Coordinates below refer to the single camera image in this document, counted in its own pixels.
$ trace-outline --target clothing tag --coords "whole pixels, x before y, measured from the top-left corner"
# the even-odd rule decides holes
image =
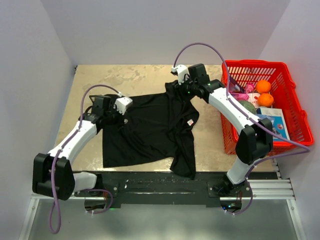
[[[194,121],[192,119],[190,119],[189,121],[186,122],[187,124],[189,124],[189,126],[191,126],[192,124],[194,124]]]

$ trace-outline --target orange fruit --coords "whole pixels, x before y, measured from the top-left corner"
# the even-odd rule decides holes
[[[255,90],[260,94],[266,94],[271,90],[271,84],[267,80],[260,80],[255,86]]]
[[[274,103],[274,97],[271,96],[269,93],[262,93],[258,97],[258,104],[260,107],[270,108],[273,103]]]

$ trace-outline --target table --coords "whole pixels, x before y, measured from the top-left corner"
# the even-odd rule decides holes
[[[207,65],[207,73],[211,80],[221,79],[220,65]],[[165,83],[177,79],[170,74],[171,65],[78,65],[73,84],[68,97],[62,122],[57,136],[57,143],[61,142],[74,128],[80,115],[81,98],[90,86],[106,84],[116,88],[125,96],[138,96],[165,92]],[[90,91],[90,95],[113,93],[104,87],[97,87]],[[203,99],[193,98],[192,104],[199,111],[198,122],[193,127],[194,151],[197,172],[226,172],[233,165],[235,155],[224,153],[223,134],[220,113]],[[84,109],[90,106],[87,97]],[[156,162],[103,168],[102,132],[94,137],[83,148],[72,164],[74,171],[142,171],[167,172],[170,171],[172,158],[165,158]],[[273,172],[271,161],[261,163],[254,171]]]

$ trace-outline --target white wall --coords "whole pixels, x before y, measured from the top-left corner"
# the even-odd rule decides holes
[[[33,158],[53,147],[73,66],[39,0],[0,7],[0,233],[19,237]]]
[[[320,2],[291,0],[260,58],[288,64],[296,92],[313,131],[315,145],[305,155],[279,159],[290,177],[309,240],[320,238]]]
[[[75,64],[171,64],[185,45],[257,59],[290,0],[41,0]],[[184,64],[221,64],[203,46]]]

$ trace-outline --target pink package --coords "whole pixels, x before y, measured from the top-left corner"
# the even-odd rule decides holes
[[[240,100],[247,101],[247,100],[249,99],[248,94],[245,94],[245,93],[235,93],[235,92],[232,92],[231,95],[232,95],[237,101],[240,101]]]
[[[246,94],[251,94],[255,91],[255,85],[253,83],[250,83],[248,82],[246,85],[245,85],[245,93]]]

